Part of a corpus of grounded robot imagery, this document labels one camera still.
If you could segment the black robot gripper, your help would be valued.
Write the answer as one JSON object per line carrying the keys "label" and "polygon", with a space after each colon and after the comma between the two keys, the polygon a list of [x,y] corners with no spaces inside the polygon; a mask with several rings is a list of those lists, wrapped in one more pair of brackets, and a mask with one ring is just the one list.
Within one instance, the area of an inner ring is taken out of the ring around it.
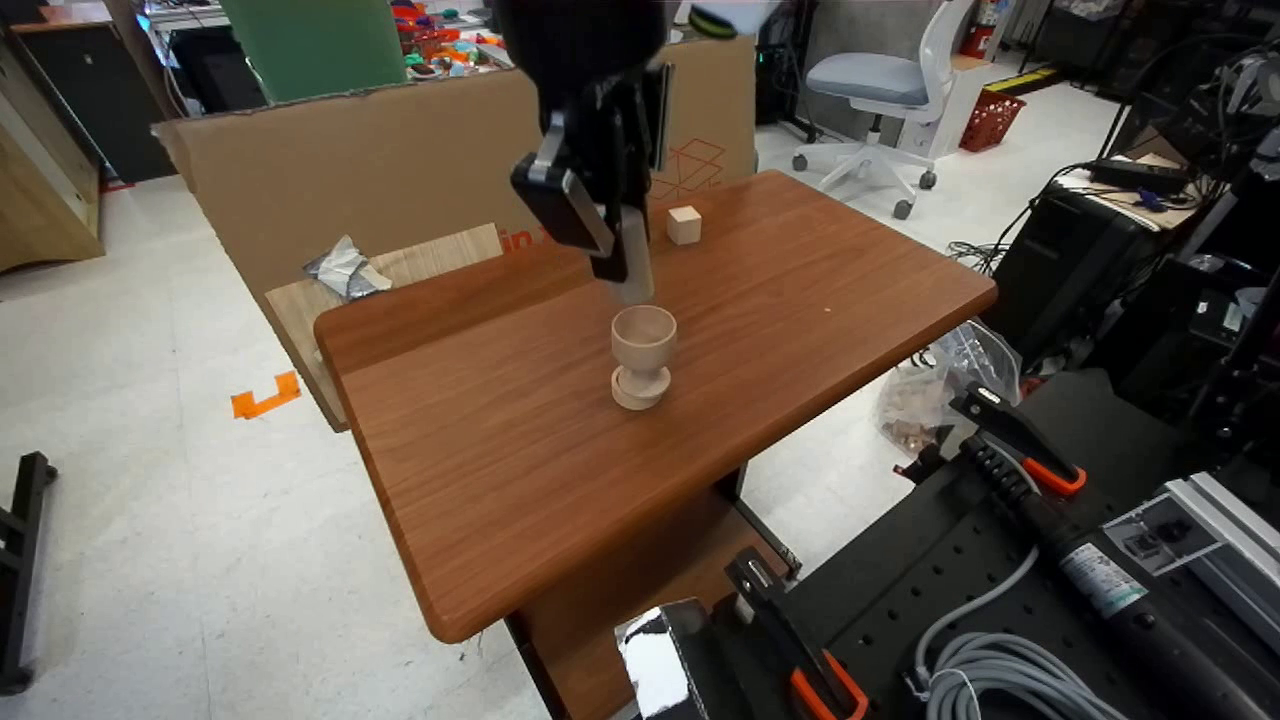
{"label": "black robot gripper", "polygon": [[511,170],[516,196],[543,231],[591,257],[591,276],[626,283],[619,216],[661,208],[656,170],[670,120],[670,63],[590,85],[567,110],[554,110],[540,145]]}

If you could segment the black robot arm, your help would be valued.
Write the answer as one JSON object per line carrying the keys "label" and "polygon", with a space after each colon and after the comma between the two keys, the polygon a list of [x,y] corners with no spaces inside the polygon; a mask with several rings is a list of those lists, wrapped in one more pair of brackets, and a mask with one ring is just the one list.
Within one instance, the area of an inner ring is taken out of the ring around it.
{"label": "black robot arm", "polygon": [[511,170],[543,231],[628,283],[666,140],[666,0],[493,0],[508,59],[537,85],[540,145]]}

